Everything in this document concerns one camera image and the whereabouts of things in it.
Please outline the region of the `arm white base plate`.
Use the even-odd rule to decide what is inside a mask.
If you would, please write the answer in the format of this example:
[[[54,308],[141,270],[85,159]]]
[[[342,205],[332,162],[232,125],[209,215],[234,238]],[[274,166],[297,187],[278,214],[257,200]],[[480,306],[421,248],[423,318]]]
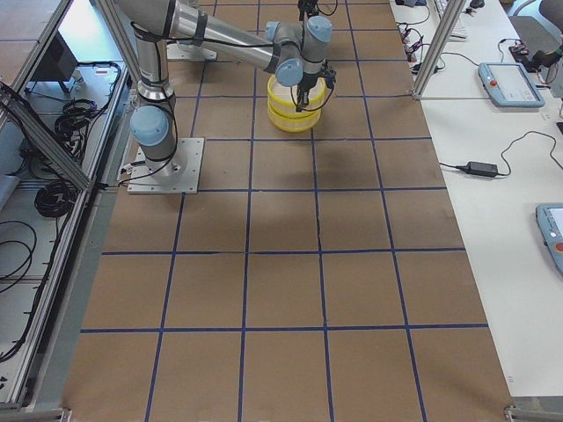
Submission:
[[[130,194],[176,194],[197,193],[201,173],[201,160],[205,140],[203,138],[180,138],[175,156],[162,170],[162,166],[146,160],[141,147],[137,148],[136,161],[144,164],[135,166],[128,183]]]
[[[214,62],[217,53],[201,46],[176,41],[167,45],[167,58],[176,62]]]

